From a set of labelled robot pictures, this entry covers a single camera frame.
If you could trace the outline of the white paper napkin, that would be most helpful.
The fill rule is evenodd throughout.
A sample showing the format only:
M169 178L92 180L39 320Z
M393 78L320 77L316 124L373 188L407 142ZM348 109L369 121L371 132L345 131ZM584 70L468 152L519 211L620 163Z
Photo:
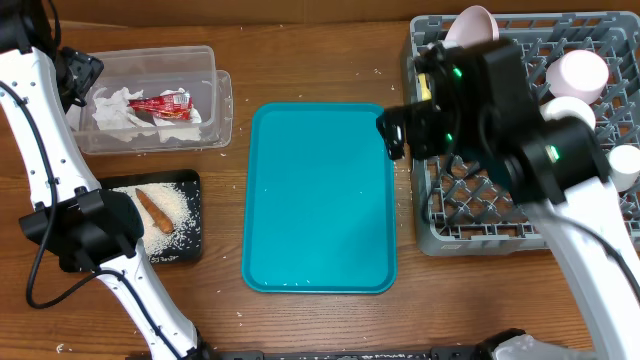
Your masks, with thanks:
M92 98L96 107L92 117L100 130L153 127L152 123L140 119L130 106L132 100L143 98L143 91L131 93L128 87L123 87L110 97L103 97L106 90L106 87L98 89Z

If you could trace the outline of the red snack wrapper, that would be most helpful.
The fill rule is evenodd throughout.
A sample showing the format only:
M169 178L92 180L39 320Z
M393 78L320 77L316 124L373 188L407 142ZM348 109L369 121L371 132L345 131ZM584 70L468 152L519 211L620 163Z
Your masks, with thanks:
M135 111L146 112L162 119L188 120L193 101L191 95L185 92L130 100L129 106Z

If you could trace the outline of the large white plate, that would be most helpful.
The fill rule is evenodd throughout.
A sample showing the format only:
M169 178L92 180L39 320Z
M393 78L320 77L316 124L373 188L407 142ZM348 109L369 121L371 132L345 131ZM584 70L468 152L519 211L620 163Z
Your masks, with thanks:
M474 5L461 12L449 28L443 43L448 46L470 47L498 40L499 27L493 15L484 7Z

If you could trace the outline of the cream bowl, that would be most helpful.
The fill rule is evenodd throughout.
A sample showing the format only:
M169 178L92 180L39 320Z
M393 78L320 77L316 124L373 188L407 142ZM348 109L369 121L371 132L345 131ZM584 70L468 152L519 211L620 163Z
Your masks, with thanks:
M592 130L596 127L596 117L591 107L579 98L571 96L557 97L540 107L545 121L560 120L572 116L582 120Z

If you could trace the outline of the teal serving tray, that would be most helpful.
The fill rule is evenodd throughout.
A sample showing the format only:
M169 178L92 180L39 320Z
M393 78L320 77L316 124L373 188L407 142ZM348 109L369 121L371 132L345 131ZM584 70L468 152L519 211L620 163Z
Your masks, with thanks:
M252 118L242 276L263 293L380 294L397 277L381 106L273 102Z

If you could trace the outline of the pile of white rice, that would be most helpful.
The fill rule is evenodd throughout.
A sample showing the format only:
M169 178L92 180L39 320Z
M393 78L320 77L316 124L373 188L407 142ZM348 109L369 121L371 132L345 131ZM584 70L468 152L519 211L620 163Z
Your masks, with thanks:
M143 224L147 218L138 207L135 189L140 188L172 220L175 230L163 234L155 227L146 227L142 240L152 263L169 263L185 260L189 253L199 254L201 250L201 217L199 190L193 188L195 182L149 183L113 188L113 191L127 194L135 204Z

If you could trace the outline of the pink white bowl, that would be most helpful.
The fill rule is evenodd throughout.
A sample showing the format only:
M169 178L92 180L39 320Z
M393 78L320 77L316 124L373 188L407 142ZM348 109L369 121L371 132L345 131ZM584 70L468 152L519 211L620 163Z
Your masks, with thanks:
M546 71L546 82L555 97L575 97L588 105L599 99L608 78L605 60L587 50L566 53Z

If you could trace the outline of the cream cup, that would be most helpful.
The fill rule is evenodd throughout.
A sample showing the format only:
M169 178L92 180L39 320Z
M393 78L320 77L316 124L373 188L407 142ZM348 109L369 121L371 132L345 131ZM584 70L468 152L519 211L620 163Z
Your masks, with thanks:
M617 192L629 190L639 177L639 154L639 149L632 145L616 146L607 154Z

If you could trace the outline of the yellow plastic spoon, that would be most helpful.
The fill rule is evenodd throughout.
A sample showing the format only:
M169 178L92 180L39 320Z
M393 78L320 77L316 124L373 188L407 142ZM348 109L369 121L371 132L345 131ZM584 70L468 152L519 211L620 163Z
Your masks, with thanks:
M422 101L429 101L432 99L430 91L429 78L425 73L420 73L418 76L418 85L420 88L420 98Z

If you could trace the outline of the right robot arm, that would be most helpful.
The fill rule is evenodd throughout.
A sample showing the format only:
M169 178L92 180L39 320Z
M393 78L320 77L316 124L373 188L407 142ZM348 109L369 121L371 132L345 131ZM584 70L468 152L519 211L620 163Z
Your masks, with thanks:
M507 190L545 238L569 284L596 359L639 355L639 256L609 162L581 119L545 120L508 39L435 44L415 59L431 96L377 120L388 156L458 156Z

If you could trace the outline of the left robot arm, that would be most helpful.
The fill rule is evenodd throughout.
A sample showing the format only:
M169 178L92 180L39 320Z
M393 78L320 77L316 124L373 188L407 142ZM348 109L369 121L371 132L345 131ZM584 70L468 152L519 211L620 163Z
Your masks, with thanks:
M25 297L34 309L53 307L85 285L58 297L34 298L44 253L71 272L84 271L116 296L154 359L212 359L215 354L172 301L149 262L143 224L132 199L105 189L87 166L66 119L83 107L104 68L92 56L64 47L52 2L1 4L1 106L28 175L33 213L20 218L38 251Z

